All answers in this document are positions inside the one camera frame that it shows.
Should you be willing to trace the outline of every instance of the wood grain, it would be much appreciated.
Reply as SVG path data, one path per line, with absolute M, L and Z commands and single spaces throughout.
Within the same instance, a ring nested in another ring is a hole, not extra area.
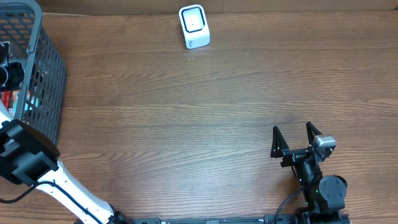
M 207 13 L 393 10 L 398 0 L 37 0 L 44 12 L 83 15 L 177 14 L 201 4 Z
M 261 216 L 297 189 L 269 158 L 272 127 L 302 147 L 310 120 L 337 139 L 321 168 L 348 181 L 353 223 L 396 223 L 397 20 L 394 11 L 213 14 L 211 44 L 185 50 L 175 15 L 46 17 L 69 74 L 62 159 L 134 218 Z M 26 189 L 0 186 L 4 198 Z M 75 220 L 40 192 L 0 205 L 0 217 Z

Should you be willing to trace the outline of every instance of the gray plastic basket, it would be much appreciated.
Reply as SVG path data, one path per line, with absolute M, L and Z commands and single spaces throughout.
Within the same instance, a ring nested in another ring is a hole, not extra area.
M 65 64 L 42 27 L 42 10 L 33 0 L 0 0 L 0 42 L 12 47 L 10 62 L 25 71 L 15 118 L 57 142 L 65 93 Z

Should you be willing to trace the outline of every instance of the red object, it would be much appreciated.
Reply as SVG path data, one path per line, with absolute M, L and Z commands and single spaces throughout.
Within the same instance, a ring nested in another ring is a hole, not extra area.
M 3 91 L 1 92 L 1 101 L 4 104 L 4 106 L 6 106 L 6 108 L 8 109 L 8 106 L 10 105 L 10 99 L 11 99 L 11 91 Z

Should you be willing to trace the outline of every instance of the black cable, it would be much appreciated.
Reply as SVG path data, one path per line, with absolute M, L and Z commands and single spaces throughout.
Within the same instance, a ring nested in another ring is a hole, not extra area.
M 279 215 L 279 212 L 282 210 L 283 206 L 284 206 L 290 199 L 296 197 L 304 188 L 305 188 L 305 187 L 302 186 L 302 187 L 301 187 L 300 189 L 298 189 L 296 192 L 292 193 L 289 197 L 287 197 L 287 199 L 285 199 L 285 200 L 281 203 L 281 205 L 279 205 L 279 208 L 278 208 L 278 210 L 276 210 L 276 213 L 275 213 L 274 224 L 277 224 L 277 222 L 278 222 L 278 215 Z
M 59 191 L 61 191 L 69 200 L 71 200 L 78 208 L 80 208 L 85 214 L 89 215 L 93 220 L 95 220 L 98 224 L 102 224 L 101 221 L 98 220 L 97 217 L 95 217 L 91 212 L 89 212 L 87 209 L 85 209 L 83 206 L 81 206 L 68 192 L 63 190 L 59 185 L 57 185 L 54 182 L 51 181 L 41 181 L 41 182 L 36 182 L 34 183 L 29 189 L 27 189 L 24 193 L 22 193 L 20 196 L 18 196 L 15 199 L 12 200 L 4 200 L 0 198 L 0 203 L 15 203 L 18 202 L 20 199 L 24 198 L 27 194 L 31 193 L 37 186 L 42 185 L 42 184 L 49 184 L 52 187 L 57 188 Z

